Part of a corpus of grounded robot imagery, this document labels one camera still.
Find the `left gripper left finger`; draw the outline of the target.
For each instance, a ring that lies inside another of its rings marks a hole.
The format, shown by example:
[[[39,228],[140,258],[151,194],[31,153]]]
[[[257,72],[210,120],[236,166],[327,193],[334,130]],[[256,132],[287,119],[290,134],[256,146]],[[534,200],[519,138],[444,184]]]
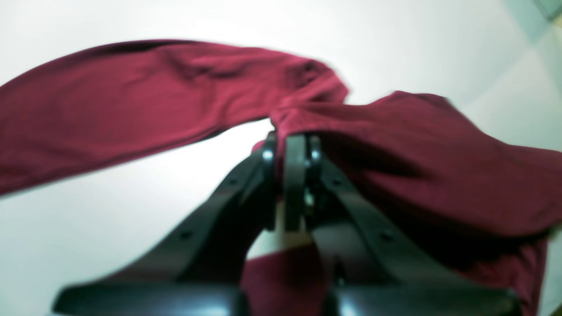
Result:
[[[261,230],[274,227],[276,145],[269,134],[202,205],[133,263],[62,290],[54,313],[249,316],[241,272]]]

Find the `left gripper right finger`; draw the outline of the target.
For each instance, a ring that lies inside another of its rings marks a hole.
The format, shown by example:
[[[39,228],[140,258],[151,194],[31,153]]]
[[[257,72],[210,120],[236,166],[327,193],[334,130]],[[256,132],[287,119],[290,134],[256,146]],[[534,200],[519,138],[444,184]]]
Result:
[[[466,280],[425,253],[323,154],[285,139],[285,231],[311,234],[331,285],[323,316],[519,316],[510,289]]]

